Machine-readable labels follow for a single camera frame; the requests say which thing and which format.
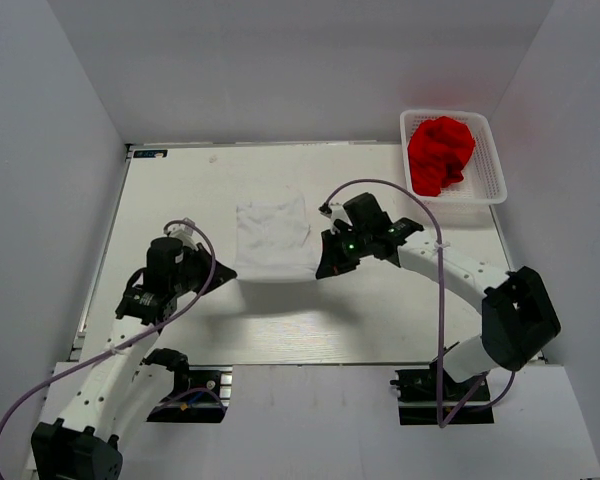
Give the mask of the white t shirt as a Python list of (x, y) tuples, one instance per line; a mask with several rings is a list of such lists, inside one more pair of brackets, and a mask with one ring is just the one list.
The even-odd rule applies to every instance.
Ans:
[(310, 244), (304, 197), (249, 201), (236, 207), (238, 279), (251, 283), (313, 281), (318, 266)]

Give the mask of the red t shirt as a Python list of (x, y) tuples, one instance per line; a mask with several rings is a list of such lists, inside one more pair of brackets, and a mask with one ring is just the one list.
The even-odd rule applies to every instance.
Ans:
[(407, 146), (413, 190), (437, 197), (464, 180), (476, 141), (470, 129), (448, 116), (428, 119), (414, 131)]

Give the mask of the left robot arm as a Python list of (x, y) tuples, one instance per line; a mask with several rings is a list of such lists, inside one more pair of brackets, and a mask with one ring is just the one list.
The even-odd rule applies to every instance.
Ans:
[(185, 233), (151, 241), (144, 267), (128, 279), (103, 351), (75, 396), (51, 423), (39, 423), (31, 447), (41, 479), (116, 479), (122, 443), (165, 398), (191, 387), (185, 354), (156, 342), (180, 297), (202, 296), (236, 279)]

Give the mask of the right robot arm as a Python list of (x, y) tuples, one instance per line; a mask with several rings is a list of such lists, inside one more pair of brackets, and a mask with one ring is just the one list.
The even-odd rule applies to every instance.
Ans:
[(414, 220), (391, 220), (370, 193), (342, 205), (324, 204), (319, 211), (330, 226), (321, 233), (318, 279), (349, 273), (362, 258), (373, 257), (438, 283), (480, 314), (480, 333), (447, 350), (443, 366), (431, 374), (439, 396), (455, 398), (469, 379), (497, 367), (521, 370), (560, 333), (556, 311), (535, 270), (505, 271), (474, 260), (442, 245)]

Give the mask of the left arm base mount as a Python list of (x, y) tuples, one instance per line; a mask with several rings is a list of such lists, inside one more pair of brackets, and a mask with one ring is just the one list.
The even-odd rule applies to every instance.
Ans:
[(189, 366), (149, 414), (151, 423), (220, 424), (231, 398), (233, 368)]

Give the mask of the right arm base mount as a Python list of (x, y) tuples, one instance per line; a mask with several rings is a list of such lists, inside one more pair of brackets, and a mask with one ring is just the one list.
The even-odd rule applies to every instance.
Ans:
[[(443, 418), (471, 391), (478, 376), (462, 383), (453, 382), (444, 374)], [(398, 413), (401, 426), (435, 426), (437, 420), (436, 372), (434, 368), (409, 368), (395, 371), (391, 389), (398, 394)], [(494, 415), (487, 404), (491, 392), (486, 380), (473, 392), (466, 404), (453, 416), (450, 425), (487, 425)]]

